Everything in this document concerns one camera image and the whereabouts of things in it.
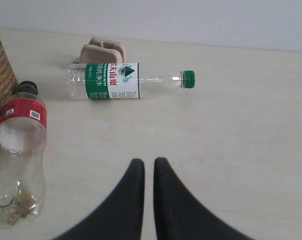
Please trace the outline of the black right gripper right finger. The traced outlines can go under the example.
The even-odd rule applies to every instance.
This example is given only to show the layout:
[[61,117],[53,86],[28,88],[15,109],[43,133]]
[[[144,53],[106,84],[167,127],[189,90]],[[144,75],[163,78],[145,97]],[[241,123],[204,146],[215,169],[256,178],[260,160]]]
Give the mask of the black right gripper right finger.
[[165,157],[154,162],[153,212],[158,240],[250,239],[202,205]]

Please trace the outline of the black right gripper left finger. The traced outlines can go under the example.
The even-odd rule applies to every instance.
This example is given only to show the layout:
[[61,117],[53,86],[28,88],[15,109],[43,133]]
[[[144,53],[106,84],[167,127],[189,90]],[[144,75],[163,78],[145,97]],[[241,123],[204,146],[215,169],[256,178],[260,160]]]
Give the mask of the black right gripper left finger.
[[145,198],[145,165],[131,160],[109,196],[57,240],[140,240]]

